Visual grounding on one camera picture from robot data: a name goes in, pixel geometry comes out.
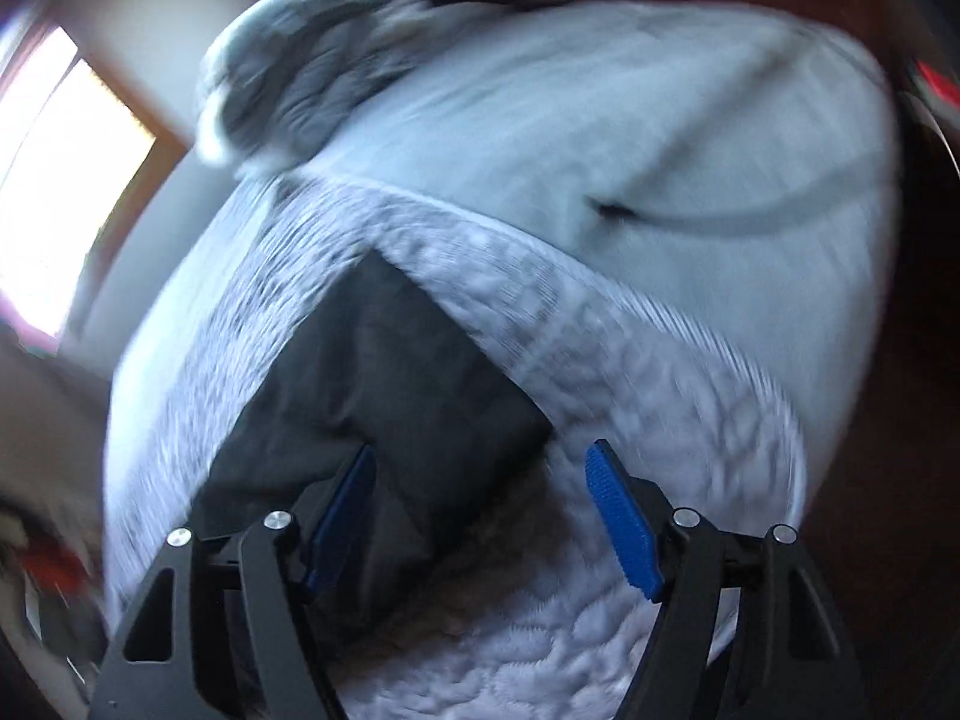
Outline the grey folded duvet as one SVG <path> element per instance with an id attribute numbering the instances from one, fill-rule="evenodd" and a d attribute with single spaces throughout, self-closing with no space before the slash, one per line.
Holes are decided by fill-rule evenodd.
<path id="1" fill-rule="evenodd" d="M 200 62 L 195 149 L 239 174 L 306 163 L 453 26 L 430 0 L 259 0 Z"/>

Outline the wooden framed window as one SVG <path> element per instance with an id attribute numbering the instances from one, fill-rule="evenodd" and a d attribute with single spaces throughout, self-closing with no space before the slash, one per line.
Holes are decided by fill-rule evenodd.
<path id="1" fill-rule="evenodd" d="M 2 76 L 2 328 L 53 353 L 187 146 L 53 25 Z"/>

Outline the light blue bed sheet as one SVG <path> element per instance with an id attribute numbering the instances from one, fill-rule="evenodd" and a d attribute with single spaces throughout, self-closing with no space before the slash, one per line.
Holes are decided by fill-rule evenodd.
<path id="1" fill-rule="evenodd" d="M 477 211 L 683 310 L 759 362 L 832 465 L 900 215 L 889 85 L 838 31 L 747 7 L 594 2 L 459 37 L 316 156 L 236 188 L 117 367 L 125 468 L 283 193 L 347 174 Z"/>

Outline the quilted patterned bedspread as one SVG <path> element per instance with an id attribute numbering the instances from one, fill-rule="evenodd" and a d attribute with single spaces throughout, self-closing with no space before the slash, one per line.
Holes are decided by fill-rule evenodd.
<path id="1" fill-rule="evenodd" d="M 584 481 L 605 439 L 718 527 L 799 522 L 788 400 L 697 322 L 524 232 L 343 177 L 236 188 L 125 351 L 104 461 L 119 617 L 291 333 L 361 255 L 425 289 L 553 424 L 537 470 L 466 549 L 335 667 L 355 718 L 608 718 L 656 612 L 626 583 Z"/>

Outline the black pants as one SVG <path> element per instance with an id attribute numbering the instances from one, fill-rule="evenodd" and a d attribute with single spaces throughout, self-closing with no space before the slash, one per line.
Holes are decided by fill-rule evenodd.
<path id="1" fill-rule="evenodd" d="M 244 406 L 195 494 L 190 523 L 228 535 L 332 489 L 373 450 L 373 500 L 350 515 L 343 562 L 320 561 L 320 614 L 389 616 L 466 544 L 544 453 L 551 424 L 466 330 L 370 250 L 303 320 Z"/>

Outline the red hanging garment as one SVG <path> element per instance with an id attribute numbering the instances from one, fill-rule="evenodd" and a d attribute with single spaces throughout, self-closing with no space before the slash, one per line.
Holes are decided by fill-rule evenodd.
<path id="1" fill-rule="evenodd" d="M 26 575 L 43 592 L 78 595 L 88 585 L 83 561 L 55 539 L 39 539 L 18 551 L 18 562 Z"/>

